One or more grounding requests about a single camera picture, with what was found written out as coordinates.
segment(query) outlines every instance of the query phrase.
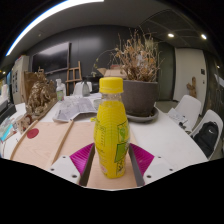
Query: bottle label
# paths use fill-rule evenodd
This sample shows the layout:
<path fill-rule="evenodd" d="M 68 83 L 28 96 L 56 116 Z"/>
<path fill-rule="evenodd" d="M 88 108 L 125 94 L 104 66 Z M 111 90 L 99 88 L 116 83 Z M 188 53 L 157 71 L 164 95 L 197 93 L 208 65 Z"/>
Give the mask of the bottle label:
<path fill-rule="evenodd" d="M 64 100 L 63 90 L 57 91 L 57 99 L 58 99 L 58 101 L 63 101 Z"/>
<path fill-rule="evenodd" d="M 129 124 L 124 106 L 99 106 L 94 129 L 94 141 L 100 166 L 109 178 L 120 177 L 125 172 L 125 158 L 129 148 Z"/>

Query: dried plant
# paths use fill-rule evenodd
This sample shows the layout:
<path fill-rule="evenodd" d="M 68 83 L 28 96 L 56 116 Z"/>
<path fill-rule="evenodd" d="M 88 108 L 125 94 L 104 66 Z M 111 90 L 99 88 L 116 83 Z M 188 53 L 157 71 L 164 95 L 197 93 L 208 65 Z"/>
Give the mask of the dried plant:
<path fill-rule="evenodd" d="M 121 74 L 126 73 L 128 80 L 155 82 L 157 72 L 164 59 L 159 62 L 159 42 L 153 41 L 151 33 L 145 34 L 143 31 L 142 33 L 141 36 L 138 34 L 138 30 L 135 30 L 132 35 L 130 31 L 131 38 L 124 41 L 123 45 L 121 44 L 121 37 L 118 34 L 120 41 L 119 46 L 101 53 L 97 57 L 93 68 L 97 69 L 99 57 L 109 51 L 113 58 L 109 63 L 113 63 L 115 60 L 117 64 L 120 64 L 120 72 Z"/>

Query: plant pot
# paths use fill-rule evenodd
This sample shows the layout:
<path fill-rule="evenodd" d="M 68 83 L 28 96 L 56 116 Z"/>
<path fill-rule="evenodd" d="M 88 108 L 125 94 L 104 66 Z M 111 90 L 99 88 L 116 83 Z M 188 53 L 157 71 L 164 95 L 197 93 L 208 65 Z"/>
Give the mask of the plant pot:
<path fill-rule="evenodd" d="M 124 80 L 121 94 L 126 114 L 149 117 L 158 96 L 157 82 Z"/>

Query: yellow drink bottle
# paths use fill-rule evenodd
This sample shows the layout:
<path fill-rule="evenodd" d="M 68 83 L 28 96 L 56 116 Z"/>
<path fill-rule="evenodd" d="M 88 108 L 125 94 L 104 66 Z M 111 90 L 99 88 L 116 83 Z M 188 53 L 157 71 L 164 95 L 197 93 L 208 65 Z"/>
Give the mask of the yellow drink bottle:
<path fill-rule="evenodd" d="M 94 141 L 99 154 L 102 172 L 108 178 L 118 178 L 125 173 L 125 157 L 129 148 L 129 124 L 121 93 L 122 78 L 101 78 L 101 103 L 98 108 Z"/>

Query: ceiling light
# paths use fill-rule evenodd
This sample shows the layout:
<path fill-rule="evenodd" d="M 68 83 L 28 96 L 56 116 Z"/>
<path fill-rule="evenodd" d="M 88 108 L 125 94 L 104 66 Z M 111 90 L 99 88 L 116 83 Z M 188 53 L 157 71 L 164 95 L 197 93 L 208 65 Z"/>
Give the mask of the ceiling light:
<path fill-rule="evenodd" d="M 19 41 L 33 28 L 35 27 L 37 24 L 39 24 L 40 22 L 42 22 L 43 20 L 47 19 L 48 17 L 73 6 L 77 6 L 77 5 L 81 5 L 81 4 L 86 4 L 86 3 L 93 3 L 93 2 L 104 2 L 104 0 L 67 0 L 64 1 L 52 8 L 50 8 L 49 10 L 47 10 L 46 12 L 44 12 L 43 14 L 41 14 L 39 17 L 37 17 L 32 23 L 30 23 L 25 30 L 23 30 L 23 32 L 17 37 L 17 39 L 14 41 L 14 43 L 12 44 L 12 46 L 10 47 L 10 49 L 8 50 L 7 55 L 10 55 L 10 53 L 12 52 L 12 50 L 14 49 L 14 47 L 19 43 Z"/>
<path fill-rule="evenodd" d="M 204 34 L 202 34 L 201 37 L 205 40 L 207 39 L 207 37 Z"/>
<path fill-rule="evenodd" d="M 169 33 L 168 36 L 169 37 L 174 37 L 174 35 L 172 33 Z"/>

